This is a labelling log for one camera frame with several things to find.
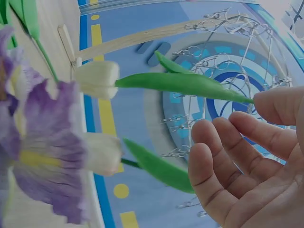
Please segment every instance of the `yellow circle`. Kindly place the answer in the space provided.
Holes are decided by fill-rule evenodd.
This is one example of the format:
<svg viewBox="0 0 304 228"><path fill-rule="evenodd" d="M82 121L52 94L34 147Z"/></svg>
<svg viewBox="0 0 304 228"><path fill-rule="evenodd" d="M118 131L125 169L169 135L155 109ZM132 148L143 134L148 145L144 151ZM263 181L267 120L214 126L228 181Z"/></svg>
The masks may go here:
<svg viewBox="0 0 304 228"><path fill-rule="evenodd" d="M114 187L114 195L120 199L127 198L129 195L129 187L125 184L117 184Z"/></svg>
<svg viewBox="0 0 304 228"><path fill-rule="evenodd" d="M97 20L97 19L99 19L99 15L93 15L93 16L91 16L91 20Z"/></svg>

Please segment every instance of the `green leaf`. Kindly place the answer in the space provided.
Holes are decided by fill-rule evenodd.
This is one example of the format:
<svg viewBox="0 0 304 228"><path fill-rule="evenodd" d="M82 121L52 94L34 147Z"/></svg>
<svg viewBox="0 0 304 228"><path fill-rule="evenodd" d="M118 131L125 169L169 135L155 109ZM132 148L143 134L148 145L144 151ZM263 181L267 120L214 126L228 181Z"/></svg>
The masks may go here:
<svg viewBox="0 0 304 228"><path fill-rule="evenodd" d="M138 164L153 177L175 189L194 193L186 170L168 163L131 140L123 139L123 141L137 159Z"/></svg>
<svg viewBox="0 0 304 228"><path fill-rule="evenodd" d="M19 20L34 40L39 40L40 27L36 0L9 0Z"/></svg>
<svg viewBox="0 0 304 228"><path fill-rule="evenodd" d="M8 0L0 0L0 24L9 24L10 26L13 26L10 17L10 5ZM15 37L13 36L8 41L8 49L13 49L15 47L17 47L17 42Z"/></svg>
<svg viewBox="0 0 304 228"><path fill-rule="evenodd" d="M146 88L159 91L176 92L184 95L202 96L211 99L252 103L237 92L225 89L208 78L197 74L143 73L131 75L116 81L116 87Z"/></svg>
<svg viewBox="0 0 304 228"><path fill-rule="evenodd" d="M193 74L192 71L189 71L179 64L171 61L170 59L166 58L164 55L162 55L159 51L155 51L155 55L160 62L160 64L170 73L177 73L177 74ZM220 84L220 82L213 80L212 78L206 77L209 81L212 81L213 83Z"/></svg>

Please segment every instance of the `paper flower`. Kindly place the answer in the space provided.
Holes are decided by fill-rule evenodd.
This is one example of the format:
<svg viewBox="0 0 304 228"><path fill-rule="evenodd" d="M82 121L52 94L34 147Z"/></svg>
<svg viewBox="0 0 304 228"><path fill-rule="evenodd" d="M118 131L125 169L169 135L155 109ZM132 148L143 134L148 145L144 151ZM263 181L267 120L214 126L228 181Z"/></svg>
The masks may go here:
<svg viewBox="0 0 304 228"><path fill-rule="evenodd" d="M37 84L26 100L26 135L13 173L28 196L53 205L54 213L66 216L68 223L81 224L86 219L81 182L86 146L74 118L77 84L59 82L56 100L46 85L47 80Z"/></svg>
<svg viewBox="0 0 304 228"><path fill-rule="evenodd" d="M89 62L76 69L75 79L85 94L104 100L112 99L118 88L119 66L112 61Z"/></svg>
<svg viewBox="0 0 304 228"><path fill-rule="evenodd" d="M20 70L7 53L7 42L11 34L10 27L0 30L0 228L9 194L8 169L12 158L18 158L20 149L20 136L13 118L18 101L7 90L8 80Z"/></svg>
<svg viewBox="0 0 304 228"><path fill-rule="evenodd" d="M86 167L99 175L117 173L123 154L120 140L103 133L85 133L85 140L88 145Z"/></svg>
<svg viewBox="0 0 304 228"><path fill-rule="evenodd" d="M17 99L8 93L7 82L20 67L7 54L7 41L12 34L11 27L0 30L0 145L12 158L18 157L20 138L15 127L13 114L17 109Z"/></svg>

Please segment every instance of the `flower stem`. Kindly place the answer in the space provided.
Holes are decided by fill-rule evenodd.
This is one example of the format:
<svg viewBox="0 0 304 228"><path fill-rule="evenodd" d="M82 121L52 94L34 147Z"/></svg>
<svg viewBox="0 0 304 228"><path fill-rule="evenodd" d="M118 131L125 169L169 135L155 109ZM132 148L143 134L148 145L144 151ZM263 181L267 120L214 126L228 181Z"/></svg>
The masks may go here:
<svg viewBox="0 0 304 228"><path fill-rule="evenodd" d="M139 166L139 164L137 162L130 161L128 159L122 158L122 163L126 164L126 165L129 165L129 166L132 166L132 167L135 167L135 168L138 168L138 169L141 169L141 167Z"/></svg>
<svg viewBox="0 0 304 228"><path fill-rule="evenodd" d="M42 44L41 44L41 42L40 42L39 39L35 39L35 41L36 41L36 43L37 43L37 45L38 45L38 47L39 47L41 53L43 54L44 58L45 58L46 61L47 61L48 67L50 68L50 70L51 70L51 72L52 72L54 81L55 81L56 83L58 83L59 80L58 80L57 74L56 74L56 72L55 72L55 70L54 70L54 67L53 67L53 65L52 65L52 63L51 63L51 60L49 59L49 57L48 57L48 55L47 55L45 49L43 48L43 46L42 46Z"/></svg>

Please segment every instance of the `tulip bud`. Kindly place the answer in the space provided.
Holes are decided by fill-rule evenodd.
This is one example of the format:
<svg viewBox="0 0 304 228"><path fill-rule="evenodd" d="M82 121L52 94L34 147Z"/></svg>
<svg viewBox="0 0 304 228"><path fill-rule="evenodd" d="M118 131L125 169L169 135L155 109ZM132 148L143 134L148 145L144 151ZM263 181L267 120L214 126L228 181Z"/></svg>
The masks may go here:
<svg viewBox="0 0 304 228"><path fill-rule="evenodd" d="M86 168L100 175L113 175L117 172L122 158L120 140L102 133L85 133L88 145Z"/></svg>
<svg viewBox="0 0 304 228"><path fill-rule="evenodd" d="M112 61L93 61L76 68L75 80L83 93L101 98L112 99L118 88L115 81L119 79L119 66Z"/></svg>

